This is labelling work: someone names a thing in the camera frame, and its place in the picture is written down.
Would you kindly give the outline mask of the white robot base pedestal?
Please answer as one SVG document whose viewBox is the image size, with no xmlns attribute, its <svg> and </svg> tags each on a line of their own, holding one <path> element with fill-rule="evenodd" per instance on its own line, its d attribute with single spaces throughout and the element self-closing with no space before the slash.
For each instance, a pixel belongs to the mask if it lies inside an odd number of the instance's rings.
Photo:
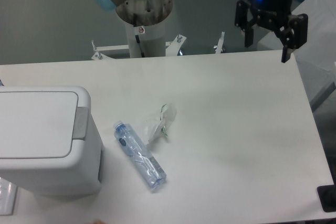
<svg viewBox="0 0 336 224">
<path fill-rule="evenodd" d="M 116 8 L 131 58 L 165 56 L 165 22 L 172 9 L 173 0 L 127 0 Z"/>
</svg>

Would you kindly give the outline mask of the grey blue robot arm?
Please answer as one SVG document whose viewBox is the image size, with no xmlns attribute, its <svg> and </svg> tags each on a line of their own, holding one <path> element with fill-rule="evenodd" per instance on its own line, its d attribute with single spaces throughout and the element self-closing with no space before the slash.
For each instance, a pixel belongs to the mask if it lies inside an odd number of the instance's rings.
<svg viewBox="0 0 336 224">
<path fill-rule="evenodd" d="M 167 46 L 164 23 L 173 8 L 173 0 L 94 0 L 101 9 L 116 12 L 127 31 L 132 58 L 176 56 L 184 41 L 177 37 Z M 244 33 L 245 46 L 254 42 L 254 26 L 272 31 L 281 41 L 281 61 L 287 62 L 293 51 L 308 39 L 308 16 L 294 15 L 292 0 L 239 0 L 235 26 Z"/>
</svg>

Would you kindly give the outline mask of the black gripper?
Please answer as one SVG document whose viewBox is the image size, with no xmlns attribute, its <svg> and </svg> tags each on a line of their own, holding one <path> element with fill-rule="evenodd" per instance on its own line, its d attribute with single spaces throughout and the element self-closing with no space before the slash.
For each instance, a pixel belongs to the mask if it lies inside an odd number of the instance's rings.
<svg viewBox="0 0 336 224">
<path fill-rule="evenodd" d="M 273 31 L 280 36 L 283 45 L 281 62 L 286 63 L 308 38 L 308 15 L 291 14 L 291 4 L 292 0 L 239 0 L 235 26 L 244 33 L 244 46 L 248 48 L 254 42 L 254 25 Z"/>
</svg>

